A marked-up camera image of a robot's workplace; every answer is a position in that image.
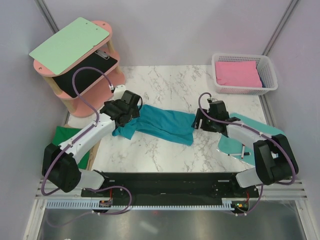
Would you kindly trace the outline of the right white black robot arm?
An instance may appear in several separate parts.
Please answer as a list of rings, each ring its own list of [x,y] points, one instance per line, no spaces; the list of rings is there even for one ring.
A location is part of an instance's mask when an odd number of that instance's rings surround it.
[[[235,181],[229,184],[233,196],[242,196],[251,186],[292,185],[295,182],[299,167],[284,134],[267,135],[244,124],[240,118],[230,117],[222,100],[209,98],[208,103],[206,110],[198,100],[193,127],[237,140],[253,151],[254,167],[237,173]]]

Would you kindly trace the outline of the teal t shirt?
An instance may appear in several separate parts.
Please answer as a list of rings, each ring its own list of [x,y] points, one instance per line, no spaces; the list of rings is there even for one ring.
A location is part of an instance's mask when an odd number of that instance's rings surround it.
[[[194,142],[192,124],[196,115],[176,110],[165,110],[148,104],[142,106],[140,116],[124,127],[118,127],[112,136],[131,140],[135,132],[141,132],[172,143],[191,146]]]

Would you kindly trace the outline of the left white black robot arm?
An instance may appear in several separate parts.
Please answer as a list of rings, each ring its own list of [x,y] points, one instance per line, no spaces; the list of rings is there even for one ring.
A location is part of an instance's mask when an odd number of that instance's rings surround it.
[[[92,190],[99,197],[106,196],[110,185],[103,174],[95,170],[80,169],[78,164],[103,137],[138,118],[142,104],[141,96],[125,90],[114,100],[106,101],[97,113],[96,120],[76,135],[59,145],[49,144],[44,150],[43,183],[50,181],[65,193],[79,187]]]

